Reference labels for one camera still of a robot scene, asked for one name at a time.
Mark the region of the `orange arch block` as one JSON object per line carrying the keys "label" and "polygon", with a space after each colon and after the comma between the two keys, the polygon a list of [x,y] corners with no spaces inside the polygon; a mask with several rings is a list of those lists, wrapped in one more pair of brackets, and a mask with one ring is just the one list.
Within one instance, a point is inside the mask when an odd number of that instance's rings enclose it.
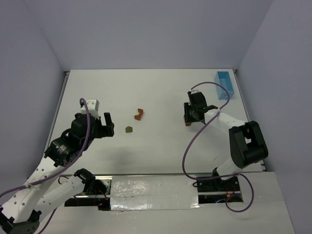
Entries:
{"label": "orange arch block", "polygon": [[140,121],[141,118],[142,118],[142,116],[143,116],[144,110],[138,108],[138,109],[137,109],[137,112],[138,112],[138,114],[134,116],[134,119]]}

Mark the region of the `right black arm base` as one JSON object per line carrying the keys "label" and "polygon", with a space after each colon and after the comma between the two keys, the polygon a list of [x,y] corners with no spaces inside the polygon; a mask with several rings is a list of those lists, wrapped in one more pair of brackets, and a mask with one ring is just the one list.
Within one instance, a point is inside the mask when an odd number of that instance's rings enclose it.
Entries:
{"label": "right black arm base", "polygon": [[196,180],[193,187],[197,188],[198,192],[237,192],[240,190],[238,179],[236,176],[227,179],[214,179],[214,180]]}

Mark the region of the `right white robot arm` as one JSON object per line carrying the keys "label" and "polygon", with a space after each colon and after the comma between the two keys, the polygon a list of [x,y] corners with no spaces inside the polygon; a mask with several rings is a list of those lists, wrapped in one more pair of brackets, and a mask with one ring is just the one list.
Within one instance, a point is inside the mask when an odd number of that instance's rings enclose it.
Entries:
{"label": "right white robot arm", "polygon": [[[193,137],[182,158],[182,171],[186,177],[197,184],[211,181],[216,187],[241,175],[242,170],[251,164],[258,163],[268,157],[268,148],[256,121],[242,121],[224,112],[221,107],[207,105],[204,95],[199,91],[188,92],[189,101],[184,103],[184,122],[186,126],[200,122],[203,127]],[[195,139],[209,126],[228,134],[230,156],[220,166],[214,168],[211,176],[194,177],[186,172],[185,161],[188,151]]]}

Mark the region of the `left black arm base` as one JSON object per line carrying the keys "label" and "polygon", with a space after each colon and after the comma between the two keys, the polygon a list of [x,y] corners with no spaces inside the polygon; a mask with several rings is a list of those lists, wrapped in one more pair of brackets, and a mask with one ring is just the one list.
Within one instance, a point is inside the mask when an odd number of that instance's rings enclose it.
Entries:
{"label": "left black arm base", "polygon": [[110,192],[112,180],[97,178],[83,192],[72,196],[64,203],[64,207],[94,207],[100,211],[110,211]]}

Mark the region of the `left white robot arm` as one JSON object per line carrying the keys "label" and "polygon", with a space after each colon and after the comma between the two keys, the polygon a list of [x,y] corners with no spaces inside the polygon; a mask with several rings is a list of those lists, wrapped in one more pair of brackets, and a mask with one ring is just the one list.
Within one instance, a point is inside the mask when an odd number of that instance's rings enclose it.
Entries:
{"label": "left white robot arm", "polygon": [[40,222],[69,198],[78,194],[105,195],[107,186],[82,168],[54,189],[50,186],[76,162],[94,139],[112,137],[114,124],[110,113],[99,117],[75,114],[71,127],[54,139],[40,164],[24,185],[0,207],[0,226],[7,234],[33,234]]}

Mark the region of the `green house-shaped block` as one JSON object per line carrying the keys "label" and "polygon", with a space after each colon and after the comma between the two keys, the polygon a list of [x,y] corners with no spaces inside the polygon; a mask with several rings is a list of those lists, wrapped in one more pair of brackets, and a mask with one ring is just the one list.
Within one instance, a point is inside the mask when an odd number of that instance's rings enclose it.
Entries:
{"label": "green house-shaped block", "polygon": [[133,132],[133,128],[131,126],[127,126],[125,128],[125,133],[132,133]]}

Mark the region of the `blue rectangular box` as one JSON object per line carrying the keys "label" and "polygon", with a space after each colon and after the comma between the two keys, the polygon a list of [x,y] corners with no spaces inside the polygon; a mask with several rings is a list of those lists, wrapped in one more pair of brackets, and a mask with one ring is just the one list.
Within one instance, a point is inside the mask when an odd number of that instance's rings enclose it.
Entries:
{"label": "blue rectangular box", "polygon": [[216,91],[218,95],[218,99],[227,100],[228,98],[232,98],[234,95],[234,89],[231,82],[230,74],[226,71],[217,71],[216,76],[214,78],[214,82],[224,87],[227,92],[219,86],[216,86]]}

